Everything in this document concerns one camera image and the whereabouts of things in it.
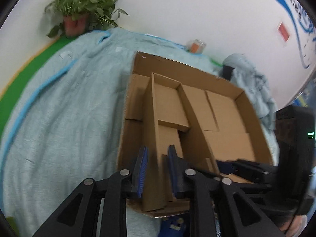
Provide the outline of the person right hand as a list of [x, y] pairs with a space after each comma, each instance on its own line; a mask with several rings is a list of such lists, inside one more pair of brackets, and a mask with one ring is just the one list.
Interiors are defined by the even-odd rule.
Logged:
[[289, 220], [280, 227], [280, 230], [285, 234], [285, 236], [299, 236], [307, 224], [308, 217], [306, 215], [295, 216], [292, 223], [291, 220]]

